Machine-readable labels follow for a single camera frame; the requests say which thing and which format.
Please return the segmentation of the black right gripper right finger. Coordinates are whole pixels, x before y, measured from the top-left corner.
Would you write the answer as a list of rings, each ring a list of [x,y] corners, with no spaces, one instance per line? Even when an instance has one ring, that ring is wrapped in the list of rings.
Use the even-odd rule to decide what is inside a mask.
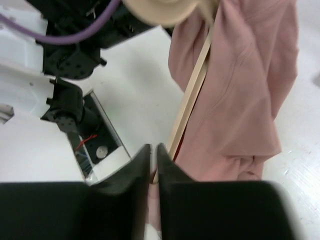
[[[298,240],[281,191],[265,181],[199,182],[156,148],[164,240]]]

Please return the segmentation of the pink t shirt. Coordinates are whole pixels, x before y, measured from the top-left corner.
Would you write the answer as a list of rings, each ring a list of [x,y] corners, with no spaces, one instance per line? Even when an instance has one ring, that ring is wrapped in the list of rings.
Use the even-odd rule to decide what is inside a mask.
[[[195,8],[174,29],[168,67],[186,90],[206,39],[207,70],[173,163],[197,182],[261,181],[281,152],[275,119],[297,78],[294,0],[219,0],[214,24]],[[159,185],[148,222],[162,235]]]

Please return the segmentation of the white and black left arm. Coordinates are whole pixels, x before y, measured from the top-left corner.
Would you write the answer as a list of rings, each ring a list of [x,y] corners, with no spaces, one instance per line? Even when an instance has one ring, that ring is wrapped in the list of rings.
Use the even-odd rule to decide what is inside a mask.
[[[79,180],[109,175],[130,156],[88,78],[107,61],[101,51],[151,29],[116,0],[3,0],[0,17],[43,36],[90,37],[48,44],[0,24],[0,180]]]

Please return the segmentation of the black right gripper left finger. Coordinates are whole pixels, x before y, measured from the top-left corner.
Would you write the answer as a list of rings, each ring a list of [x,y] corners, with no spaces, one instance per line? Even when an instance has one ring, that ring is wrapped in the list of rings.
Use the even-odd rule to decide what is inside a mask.
[[[142,240],[151,147],[105,180],[0,185],[3,240]]]

